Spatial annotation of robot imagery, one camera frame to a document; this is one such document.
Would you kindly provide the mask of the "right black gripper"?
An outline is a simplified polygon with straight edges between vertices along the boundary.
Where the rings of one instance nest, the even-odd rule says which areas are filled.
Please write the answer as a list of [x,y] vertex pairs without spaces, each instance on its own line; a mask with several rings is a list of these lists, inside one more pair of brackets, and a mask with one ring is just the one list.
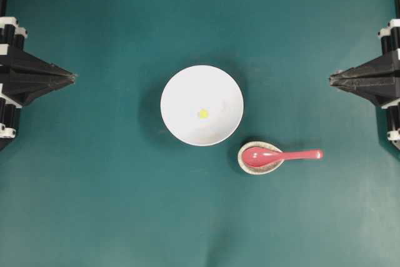
[[332,74],[331,86],[367,99],[386,112],[387,140],[399,149],[399,19],[392,19],[378,32],[383,55],[360,66]]

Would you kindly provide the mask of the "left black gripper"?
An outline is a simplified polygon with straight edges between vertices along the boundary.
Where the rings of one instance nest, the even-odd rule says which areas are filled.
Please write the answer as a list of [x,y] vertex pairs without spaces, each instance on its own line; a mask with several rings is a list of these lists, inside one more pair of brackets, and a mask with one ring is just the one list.
[[[1,17],[1,150],[18,135],[23,106],[76,81],[75,74],[23,51],[27,37],[26,29],[19,25],[17,18]],[[13,68],[25,73],[62,77],[52,77],[44,83],[12,83]]]

